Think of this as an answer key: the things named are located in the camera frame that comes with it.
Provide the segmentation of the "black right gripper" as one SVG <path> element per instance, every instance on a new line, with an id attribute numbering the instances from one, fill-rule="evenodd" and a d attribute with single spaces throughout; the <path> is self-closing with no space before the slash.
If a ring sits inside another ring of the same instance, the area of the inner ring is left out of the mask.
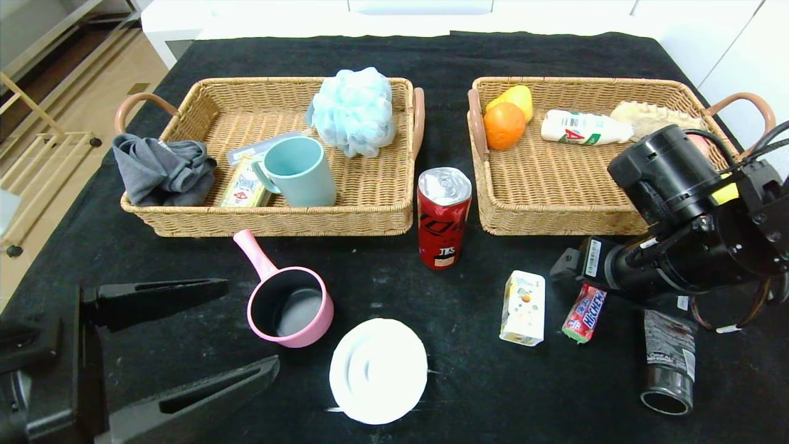
<path id="1" fill-rule="evenodd" d="M 580 278 L 595 289 L 625 292 L 632 289 L 625 262 L 626 244 L 591 236 L 581 249 L 567 248 L 550 267 L 550 278 Z"/>

